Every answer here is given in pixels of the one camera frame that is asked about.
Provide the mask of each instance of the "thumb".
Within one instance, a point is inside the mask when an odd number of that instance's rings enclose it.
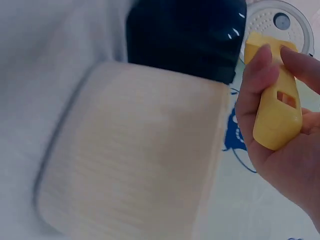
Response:
[[[289,72],[320,94],[320,61],[286,46],[281,48],[281,58]]]

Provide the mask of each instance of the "white surface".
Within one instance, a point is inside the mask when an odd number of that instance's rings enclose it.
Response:
[[[35,216],[41,158],[75,85],[126,59],[132,0],[5,0],[0,7],[0,239],[62,240]]]
[[[290,2],[308,19],[320,8],[318,0],[308,4],[301,0]],[[66,239],[48,231],[36,218],[31,204],[34,179],[64,103],[84,72],[100,55],[107,60],[126,59],[124,18],[131,3],[132,0],[1,2],[0,239]],[[310,23],[320,33],[318,22]],[[315,42],[315,55],[320,56],[320,39]],[[234,84],[238,89],[241,70],[240,67]],[[302,96],[302,106],[318,110],[317,97]],[[249,162],[246,153],[239,152]],[[225,153],[218,181],[214,193],[217,198],[212,198],[209,209],[210,228],[203,233],[208,240],[256,240],[258,234],[270,236],[267,240],[319,239],[300,209],[244,169],[231,152]]]

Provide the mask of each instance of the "hand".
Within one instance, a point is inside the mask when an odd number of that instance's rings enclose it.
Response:
[[[286,47],[281,49],[281,57],[293,75],[320,94],[319,61]],[[278,76],[279,66],[272,64],[270,46],[264,45],[244,70],[235,108],[237,121],[257,172],[300,206],[320,232],[320,113],[303,109],[301,133],[278,151],[263,147],[253,138],[261,93]]]

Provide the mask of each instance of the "perforated lid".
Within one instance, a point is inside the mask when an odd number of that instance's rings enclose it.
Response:
[[[252,31],[293,42],[301,53],[314,55],[314,35],[310,24],[306,17],[289,3],[264,0],[248,6],[246,30],[240,51],[242,61],[245,41]]]

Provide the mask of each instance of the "flat brush head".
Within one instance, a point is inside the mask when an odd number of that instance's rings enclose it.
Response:
[[[104,63],[61,124],[37,189],[48,224],[77,240],[191,240],[207,205],[229,88]]]

